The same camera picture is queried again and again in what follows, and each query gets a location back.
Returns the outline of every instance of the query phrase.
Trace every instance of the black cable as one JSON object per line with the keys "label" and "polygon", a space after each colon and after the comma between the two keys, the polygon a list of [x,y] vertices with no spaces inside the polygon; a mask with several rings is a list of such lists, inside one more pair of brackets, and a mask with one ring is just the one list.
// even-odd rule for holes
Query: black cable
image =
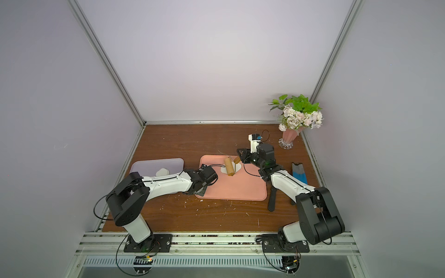
{"label": "black cable", "polygon": [[117,264],[117,252],[119,251],[119,248],[121,247],[122,243],[124,243],[124,240],[125,240],[129,235],[130,235],[130,234],[128,234],[128,235],[126,235],[126,236],[124,237],[124,239],[123,239],[122,242],[119,244],[119,247],[118,247],[117,250],[116,250],[116,266],[117,266],[117,268],[118,268],[120,271],[122,271],[122,272],[125,273],[126,275],[133,276],[133,277],[144,276],[144,275],[148,274],[148,271],[147,271],[146,273],[144,273],[144,274],[141,274],[141,275],[134,275],[134,274],[126,273],[126,272],[123,271],[122,268]]}
{"label": "black cable", "polygon": [[261,138],[263,137],[263,133],[264,133],[265,131],[267,131],[267,134],[268,134],[267,139],[264,140],[264,141],[261,141],[261,142],[266,142],[267,140],[269,140],[269,137],[271,136],[271,133],[269,132],[269,130],[265,129],[265,130],[263,130],[263,132],[261,132]]}
{"label": "black cable", "polygon": [[[179,177],[183,172],[184,172],[184,170],[182,170],[182,171],[179,173],[179,175],[177,175],[177,176],[175,176],[175,177],[170,177],[170,178],[166,178],[166,179],[162,179],[162,180],[155,180],[155,181],[166,181],[166,180],[170,180],[170,179],[172,179],[172,178],[177,178],[177,177]],[[140,182],[138,182],[138,183],[132,183],[132,184],[129,184],[127,187],[125,187],[124,190],[127,189],[127,188],[129,188],[129,187],[132,187],[132,186],[135,186],[135,185],[144,183],[144,182],[151,182],[151,181],[140,181]],[[107,196],[110,196],[110,195],[113,195],[113,194],[115,194],[115,192],[112,192],[112,193],[109,193],[109,194],[107,194],[107,195],[105,195],[105,196],[102,196],[102,197],[96,202],[96,204],[95,204],[94,207],[93,207],[93,214],[94,214],[95,217],[97,217],[97,218],[99,218],[99,219],[101,219],[101,220],[104,220],[104,221],[111,221],[111,220],[113,220],[113,219],[107,219],[107,218],[99,217],[99,216],[96,214],[96,206],[97,206],[97,204],[98,204],[103,198],[105,198],[105,197],[107,197]]]}
{"label": "black cable", "polygon": [[[156,243],[159,245],[159,248],[158,248],[158,251],[152,257],[156,256],[159,253],[159,249],[161,248],[161,244],[159,242],[156,242]],[[136,256],[136,259],[146,258],[147,255],[150,254],[151,251],[153,251],[153,249],[154,249],[154,246],[147,254],[142,255],[142,256]]]}
{"label": "black cable", "polygon": [[249,158],[250,156],[246,156],[246,158],[244,159],[244,161],[243,161],[243,168],[244,168],[244,171],[246,171],[246,173],[248,173],[249,175],[251,175],[251,176],[254,176],[254,177],[261,177],[261,176],[258,176],[258,175],[254,175],[254,174],[251,174],[251,173],[249,173],[247,170],[246,170],[246,160]]}
{"label": "black cable", "polygon": [[[286,176],[285,174],[283,174],[283,173],[281,173],[281,172],[276,171],[276,172],[273,172],[273,173],[281,174],[281,175],[283,175],[284,177],[287,177],[287,178],[290,179],[291,181],[295,182],[293,179],[291,179],[290,177]],[[299,186],[303,187],[303,188],[306,189],[307,191],[312,192],[312,191],[310,191],[309,189],[307,189],[306,187],[302,186],[301,184],[299,184],[299,183],[297,183],[297,182],[295,182],[295,183],[298,184]]]}
{"label": "black cable", "polygon": [[[287,178],[290,179],[291,181],[294,181],[294,180],[292,180],[290,177],[286,176],[286,175],[283,174],[283,173],[280,173],[280,172],[275,172],[275,173],[282,174],[284,177],[287,177]],[[298,184],[299,186],[303,187],[303,188],[306,189],[307,191],[311,192],[309,189],[307,189],[306,187],[302,186],[301,184],[299,184],[299,183],[296,183],[296,184]],[[317,206],[321,209],[321,206],[320,206],[320,203],[318,202],[318,197],[317,197],[317,196],[315,197],[315,201],[317,202]],[[324,224],[326,225],[326,229],[328,230],[329,238],[331,239],[331,241],[330,241],[329,243],[326,243],[326,242],[324,242],[324,241],[322,241],[322,243],[324,243],[324,244],[326,244],[326,245],[331,245],[331,244],[332,244],[332,235],[331,235],[331,232],[329,231],[328,223],[326,222],[326,219],[324,218],[323,211],[321,211],[321,216],[323,217]]]}
{"label": "black cable", "polygon": [[105,198],[105,197],[107,197],[107,196],[109,196],[109,195],[113,195],[113,194],[114,194],[114,192],[113,192],[113,193],[109,193],[109,194],[103,196],[102,198],[100,198],[100,199],[96,202],[96,204],[95,204],[94,207],[93,207],[93,214],[94,214],[95,217],[97,217],[97,218],[99,218],[99,219],[101,219],[101,220],[113,220],[113,219],[106,219],[106,218],[99,217],[99,216],[96,214],[96,206],[97,206],[97,204],[98,204],[103,198]]}
{"label": "black cable", "polygon": [[300,253],[300,251],[298,251],[298,245],[295,245],[295,250],[297,251],[296,252],[297,260],[300,260],[301,259],[301,253]]}
{"label": "black cable", "polygon": [[271,262],[269,261],[269,259],[266,257],[266,254],[264,253],[264,246],[263,246],[263,245],[264,245],[264,242],[263,242],[263,238],[257,238],[257,239],[255,239],[255,241],[256,241],[256,242],[261,242],[261,250],[263,251],[263,255],[264,255],[266,261],[267,261],[273,268],[275,268],[276,270],[278,270],[278,271],[280,271],[280,272],[284,272],[284,273],[287,274],[287,271],[278,269],[278,268],[275,267],[275,265],[272,265],[272,263],[271,263]]}
{"label": "black cable", "polygon": [[215,181],[212,182],[212,183],[210,183],[210,184],[208,184],[207,186],[214,185],[217,181],[218,181],[218,175],[216,175],[216,179],[215,179]]}
{"label": "black cable", "polygon": [[278,246],[285,252],[293,252],[294,249],[297,248],[297,244],[295,242],[278,241]]}

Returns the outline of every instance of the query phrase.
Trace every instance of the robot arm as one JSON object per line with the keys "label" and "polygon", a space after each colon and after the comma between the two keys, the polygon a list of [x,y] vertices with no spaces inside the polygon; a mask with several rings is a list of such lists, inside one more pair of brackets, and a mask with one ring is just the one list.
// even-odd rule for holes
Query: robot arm
{"label": "robot arm", "polygon": [[140,213],[145,202],[176,192],[199,193],[217,177],[212,167],[204,164],[197,171],[184,170],[162,177],[141,177],[133,172],[108,194],[106,201],[116,226],[123,226],[130,234],[128,240],[140,249],[150,250],[154,245],[153,233]]}
{"label": "robot arm", "polygon": [[259,167],[258,173],[263,180],[271,181],[273,187],[283,191],[297,204],[299,222],[279,229],[283,241],[307,240],[317,244],[344,232],[343,220],[328,189],[302,183],[276,164],[274,147],[261,142],[259,134],[249,135],[249,140],[256,149],[237,149],[241,161]]}

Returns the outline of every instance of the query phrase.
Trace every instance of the glass vase base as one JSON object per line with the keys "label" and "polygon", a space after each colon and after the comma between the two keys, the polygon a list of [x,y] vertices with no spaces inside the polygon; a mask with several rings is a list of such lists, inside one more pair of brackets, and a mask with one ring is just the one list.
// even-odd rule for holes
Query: glass vase base
{"label": "glass vase base", "polygon": [[278,140],[278,145],[280,147],[282,147],[283,149],[292,149],[292,147],[294,146],[293,142],[290,143],[286,143],[282,138],[280,140]]}

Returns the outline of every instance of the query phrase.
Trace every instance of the white wall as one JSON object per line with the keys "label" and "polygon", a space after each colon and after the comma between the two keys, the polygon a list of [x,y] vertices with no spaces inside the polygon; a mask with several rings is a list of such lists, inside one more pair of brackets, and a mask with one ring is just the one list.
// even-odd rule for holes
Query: white wall
{"label": "white wall", "polygon": [[307,132],[375,278],[443,277],[445,2],[368,0]]}
{"label": "white wall", "polygon": [[59,278],[140,127],[66,1],[1,1],[0,38],[0,276]]}
{"label": "white wall", "polygon": [[147,121],[275,119],[315,88],[352,0],[79,0]]}

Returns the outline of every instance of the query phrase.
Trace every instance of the flower vase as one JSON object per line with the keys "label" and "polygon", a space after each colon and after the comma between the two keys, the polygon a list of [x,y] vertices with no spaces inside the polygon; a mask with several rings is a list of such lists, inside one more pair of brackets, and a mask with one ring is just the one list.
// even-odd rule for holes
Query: flower vase
{"label": "flower vase", "polygon": [[283,138],[278,140],[278,145],[283,149],[292,149],[292,147],[294,146],[293,141],[295,140],[295,138],[297,138],[297,136],[303,129],[303,126],[298,128],[297,130],[286,129],[285,131],[283,131]]}

